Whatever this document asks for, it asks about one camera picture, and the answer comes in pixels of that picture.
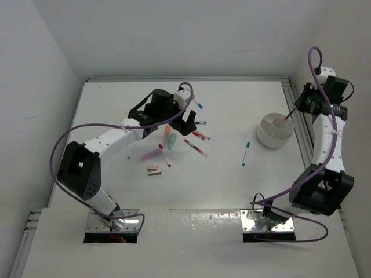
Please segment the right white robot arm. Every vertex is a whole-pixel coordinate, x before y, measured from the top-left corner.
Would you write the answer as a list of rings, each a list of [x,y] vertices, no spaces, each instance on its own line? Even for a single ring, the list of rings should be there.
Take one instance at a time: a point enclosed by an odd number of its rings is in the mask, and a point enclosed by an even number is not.
[[[319,75],[319,85],[306,83],[295,102],[298,111],[312,116],[315,133],[311,164],[293,184],[289,204],[315,215],[332,215],[352,190],[342,159],[342,133],[348,118],[342,106],[350,82],[334,74]]]

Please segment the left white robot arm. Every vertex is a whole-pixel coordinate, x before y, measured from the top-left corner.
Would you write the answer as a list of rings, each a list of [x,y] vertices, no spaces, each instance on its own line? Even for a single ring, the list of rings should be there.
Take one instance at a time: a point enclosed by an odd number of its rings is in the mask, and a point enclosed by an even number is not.
[[[53,177],[56,185],[102,219],[126,219],[126,215],[118,214],[119,205],[101,187],[103,163],[148,137],[161,125],[169,125],[183,136],[195,131],[195,111],[190,111],[188,118],[183,119],[193,99],[194,89],[190,83],[181,83],[173,94],[155,89],[132,108],[120,124],[107,124],[107,132],[86,142],[70,142]]]

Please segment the red gel pen clear cap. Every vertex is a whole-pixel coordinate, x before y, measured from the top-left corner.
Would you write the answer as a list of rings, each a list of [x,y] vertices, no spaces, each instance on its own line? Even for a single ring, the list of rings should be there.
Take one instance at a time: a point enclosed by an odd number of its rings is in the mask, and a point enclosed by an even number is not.
[[[286,122],[291,117],[291,115],[296,111],[296,109],[297,107],[293,107],[293,109],[285,116],[283,121]]]

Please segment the blue ballpoint pen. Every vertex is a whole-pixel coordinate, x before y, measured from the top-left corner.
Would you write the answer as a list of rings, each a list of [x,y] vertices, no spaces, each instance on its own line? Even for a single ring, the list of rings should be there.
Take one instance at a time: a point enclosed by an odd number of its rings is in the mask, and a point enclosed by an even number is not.
[[[206,125],[207,124],[206,121],[196,121],[194,123],[195,123],[195,125]]]

